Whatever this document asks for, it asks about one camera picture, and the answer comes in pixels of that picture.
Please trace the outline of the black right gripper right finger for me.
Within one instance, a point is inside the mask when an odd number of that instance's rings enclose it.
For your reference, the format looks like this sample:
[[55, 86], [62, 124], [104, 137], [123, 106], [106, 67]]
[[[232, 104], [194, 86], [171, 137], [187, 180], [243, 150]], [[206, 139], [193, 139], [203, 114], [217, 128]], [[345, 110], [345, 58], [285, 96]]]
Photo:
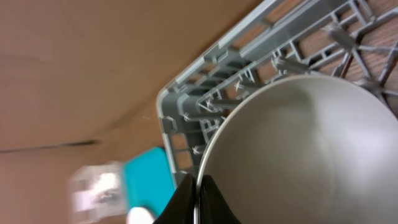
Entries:
[[199, 209], [202, 224], [241, 224], [210, 175], [201, 180]]

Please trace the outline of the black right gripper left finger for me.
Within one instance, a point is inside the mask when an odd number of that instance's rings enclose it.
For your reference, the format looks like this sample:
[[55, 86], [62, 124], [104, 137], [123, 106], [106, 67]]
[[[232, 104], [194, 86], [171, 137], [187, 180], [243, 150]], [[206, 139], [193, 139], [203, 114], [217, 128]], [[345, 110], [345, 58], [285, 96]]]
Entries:
[[186, 174], [154, 224], [194, 224], [196, 179]]

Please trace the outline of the grey bowl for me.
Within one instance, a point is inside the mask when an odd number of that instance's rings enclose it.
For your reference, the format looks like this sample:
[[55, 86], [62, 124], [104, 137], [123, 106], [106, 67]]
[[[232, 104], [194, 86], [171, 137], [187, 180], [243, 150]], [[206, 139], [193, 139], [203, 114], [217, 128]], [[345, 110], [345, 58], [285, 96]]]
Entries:
[[279, 80], [223, 122], [206, 175], [242, 223], [396, 223], [397, 118], [342, 79]]

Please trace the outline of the large white plate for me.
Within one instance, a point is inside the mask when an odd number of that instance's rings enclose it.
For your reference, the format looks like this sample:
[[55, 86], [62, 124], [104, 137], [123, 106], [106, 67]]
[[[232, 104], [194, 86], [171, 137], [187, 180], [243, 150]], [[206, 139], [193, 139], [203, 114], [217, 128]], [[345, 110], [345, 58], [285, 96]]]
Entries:
[[133, 207], [127, 214], [126, 224], [153, 224], [154, 215], [144, 207]]

